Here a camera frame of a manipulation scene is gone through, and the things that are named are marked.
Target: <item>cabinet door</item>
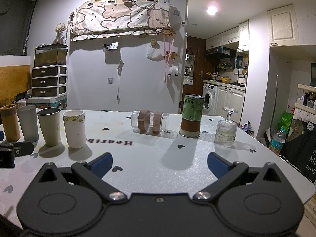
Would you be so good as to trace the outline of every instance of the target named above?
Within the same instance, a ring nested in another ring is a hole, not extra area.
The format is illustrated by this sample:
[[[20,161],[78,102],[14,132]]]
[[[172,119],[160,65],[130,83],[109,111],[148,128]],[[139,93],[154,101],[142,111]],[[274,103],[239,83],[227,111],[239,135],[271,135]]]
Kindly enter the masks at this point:
[[[228,88],[225,88],[223,86],[217,87],[217,103],[216,103],[214,115],[226,117],[226,115],[224,115],[225,112],[222,110],[222,107],[225,107],[227,94],[228,94]]]
[[[294,5],[268,11],[270,46],[299,45]]]
[[[244,91],[229,88],[229,94],[227,95],[227,98],[226,98],[227,103],[225,104],[225,107],[238,110],[238,113],[234,113],[232,115],[233,121],[235,121],[237,124],[240,123],[242,106],[244,104],[244,98],[245,98]]]
[[[222,42],[221,45],[226,45],[232,42],[239,41],[239,27],[233,28],[222,33]]]
[[[206,49],[212,49],[221,46],[221,35],[211,37],[206,40]]]
[[[239,51],[249,51],[249,24],[248,21],[239,25]]]

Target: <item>range hood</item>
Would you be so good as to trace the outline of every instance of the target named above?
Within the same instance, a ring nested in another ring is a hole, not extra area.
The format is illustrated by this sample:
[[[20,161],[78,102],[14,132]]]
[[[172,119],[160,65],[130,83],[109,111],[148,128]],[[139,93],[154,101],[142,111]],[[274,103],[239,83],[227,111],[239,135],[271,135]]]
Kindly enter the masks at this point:
[[[226,48],[223,46],[215,47],[212,49],[206,50],[205,56],[209,57],[216,57],[216,58],[235,58],[236,57],[236,50]]]

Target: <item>tabletop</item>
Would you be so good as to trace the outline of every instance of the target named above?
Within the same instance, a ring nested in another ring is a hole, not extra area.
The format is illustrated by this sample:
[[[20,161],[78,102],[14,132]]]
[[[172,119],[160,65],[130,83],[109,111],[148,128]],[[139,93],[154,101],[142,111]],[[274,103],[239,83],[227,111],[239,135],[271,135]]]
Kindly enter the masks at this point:
[[[40,138],[34,143],[33,154],[16,158],[14,169],[0,169],[0,214],[19,227],[16,205],[44,163],[68,167],[76,161],[89,162],[105,152],[113,155],[113,167],[122,170],[110,170],[102,179],[128,196],[132,192],[187,192],[192,197],[217,180],[207,166],[210,152],[230,162],[244,161],[249,167],[275,162],[303,203],[315,193],[307,178],[240,129],[232,147],[214,144],[217,122],[223,119],[219,116],[202,116],[201,136],[190,139],[178,134],[181,114],[170,114],[168,133],[160,137],[134,131],[131,112],[85,111],[87,141],[82,148],[73,149],[67,144],[63,112],[60,113],[61,144],[46,146],[39,129]]]

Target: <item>water bottle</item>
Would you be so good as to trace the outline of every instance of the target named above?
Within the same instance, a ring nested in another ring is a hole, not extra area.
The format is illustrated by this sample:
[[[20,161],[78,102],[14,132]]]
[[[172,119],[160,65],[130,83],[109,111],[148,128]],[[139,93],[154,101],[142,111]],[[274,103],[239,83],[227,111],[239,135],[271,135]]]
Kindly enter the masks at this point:
[[[276,155],[279,155],[285,143],[286,133],[287,133],[287,130],[284,127],[282,127],[273,135],[269,149],[273,151]]]

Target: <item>ceiling light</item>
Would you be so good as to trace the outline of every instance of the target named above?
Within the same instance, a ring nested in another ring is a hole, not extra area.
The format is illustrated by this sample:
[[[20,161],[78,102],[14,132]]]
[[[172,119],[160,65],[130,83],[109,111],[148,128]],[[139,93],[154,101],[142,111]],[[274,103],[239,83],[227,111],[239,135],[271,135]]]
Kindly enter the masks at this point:
[[[208,8],[208,10],[207,10],[207,13],[208,13],[209,15],[215,15],[216,12],[217,12],[217,8],[214,7],[214,6],[210,6],[210,7]]]

